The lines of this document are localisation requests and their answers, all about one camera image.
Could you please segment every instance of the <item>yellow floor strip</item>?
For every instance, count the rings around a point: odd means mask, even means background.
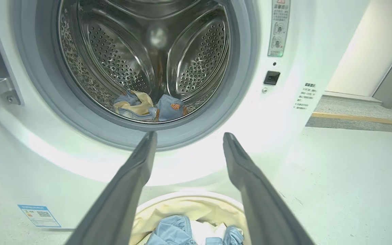
[[[373,123],[381,123],[381,124],[392,124],[391,119],[383,119],[376,117],[368,117],[368,116],[352,116],[352,115],[343,115],[343,114],[333,114],[333,113],[312,113],[313,117],[323,117],[323,118],[332,118],[332,119],[344,119],[344,120],[356,120],[356,121],[371,121]]]

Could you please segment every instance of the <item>washing machine opening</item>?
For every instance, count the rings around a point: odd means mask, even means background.
[[[223,81],[229,25],[224,6],[213,0],[64,0],[59,26],[60,49],[76,85],[118,117],[177,120],[230,82]],[[149,97],[129,98],[129,90]],[[163,95],[176,100],[166,102]],[[167,115],[166,107],[176,112]]]
[[[250,245],[249,229],[243,205],[213,192],[189,194],[175,192],[152,199],[137,208],[129,245],[138,244],[151,233],[159,221],[172,215],[185,215],[190,220],[208,222],[214,226],[224,223],[243,230],[244,245]]]

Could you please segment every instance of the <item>white panel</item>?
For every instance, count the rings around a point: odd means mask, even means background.
[[[392,1],[371,0],[327,91],[372,96],[392,65]]]

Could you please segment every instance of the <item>front-loading washing machine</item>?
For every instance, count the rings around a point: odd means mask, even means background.
[[[139,203],[176,191],[241,202],[231,132],[270,179],[345,53],[369,1],[0,0],[0,181],[25,208],[75,228],[146,132]],[[138,121],[127,89],[187,113]]]

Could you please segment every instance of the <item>warning label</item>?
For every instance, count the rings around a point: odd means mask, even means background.
[[[37,227],[61,228],[45,206],[18,205],[23,213]]]

